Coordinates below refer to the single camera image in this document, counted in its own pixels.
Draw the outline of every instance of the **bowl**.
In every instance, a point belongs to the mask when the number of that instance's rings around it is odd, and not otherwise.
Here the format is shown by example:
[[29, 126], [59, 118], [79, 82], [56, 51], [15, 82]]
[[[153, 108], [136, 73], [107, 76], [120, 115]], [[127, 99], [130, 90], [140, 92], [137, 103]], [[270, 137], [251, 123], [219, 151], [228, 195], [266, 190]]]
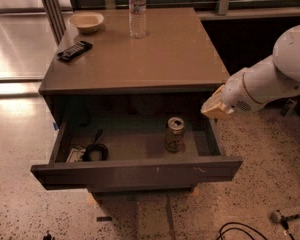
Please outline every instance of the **bowl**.
[[70, 17], [70, 25], [76, 27], [82, 34], [91, 34], [98, 31], [104, 17], [96, 12], [76, 13]]

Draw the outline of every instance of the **desk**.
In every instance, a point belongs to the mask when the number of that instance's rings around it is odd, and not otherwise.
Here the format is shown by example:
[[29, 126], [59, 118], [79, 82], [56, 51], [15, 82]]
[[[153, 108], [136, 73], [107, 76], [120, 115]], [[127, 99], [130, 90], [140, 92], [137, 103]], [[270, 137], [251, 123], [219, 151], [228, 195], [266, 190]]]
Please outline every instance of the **desk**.
[[[240, 157], [227, 157], [200, 115], [207, 91], [229, 74], [191, 8], [147, 10], [147, 36], [129, 36], [128, 11], [100, 11], [102, 28], [80, 35], [68, 28], [58, 51], [79, 40], [93, 49], [71, 63], [53, 59], [39, 89], [59, 134], [47, 165], [32, 173], [46, 189], [90, 192], [193, 188], [231, 180]], [[186, 121], [185, 148], [164, 149], [167, 119]], [[73, 148], [93, 141], [109, 148], [107, 161], [66, 163]]]

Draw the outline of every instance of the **white robotic arm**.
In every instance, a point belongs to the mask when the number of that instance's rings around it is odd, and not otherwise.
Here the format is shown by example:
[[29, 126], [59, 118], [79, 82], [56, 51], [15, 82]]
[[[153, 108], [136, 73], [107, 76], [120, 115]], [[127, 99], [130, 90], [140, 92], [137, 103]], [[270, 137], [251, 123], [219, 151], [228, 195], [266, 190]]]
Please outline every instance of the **white robotic arm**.
[[300, 95], [300, 25], [286, 31], [273, 54], [232, 75], [202, 106], [209, 118], [251, 114], [270, 101]]

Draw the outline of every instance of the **can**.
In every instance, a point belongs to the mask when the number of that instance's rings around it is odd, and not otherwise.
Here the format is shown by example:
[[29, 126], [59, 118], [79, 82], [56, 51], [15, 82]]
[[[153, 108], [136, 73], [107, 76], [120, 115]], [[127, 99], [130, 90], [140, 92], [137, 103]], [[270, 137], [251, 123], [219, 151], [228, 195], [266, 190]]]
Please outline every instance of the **can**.
[[165, 146], [170, 152], [181, 151], [184, 143], [184, 121], [179, 117], [172, 117], [166, 125]]

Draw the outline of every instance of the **clear plastic bottle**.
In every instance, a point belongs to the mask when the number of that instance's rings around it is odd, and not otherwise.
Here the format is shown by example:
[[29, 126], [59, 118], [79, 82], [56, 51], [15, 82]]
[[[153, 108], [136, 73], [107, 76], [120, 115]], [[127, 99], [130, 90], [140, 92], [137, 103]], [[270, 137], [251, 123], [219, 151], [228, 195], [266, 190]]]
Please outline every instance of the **clear plastic bottle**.
[[134, 38], [146, 36], [146, 3], [147, 0], [129, 0], [130, 35]]

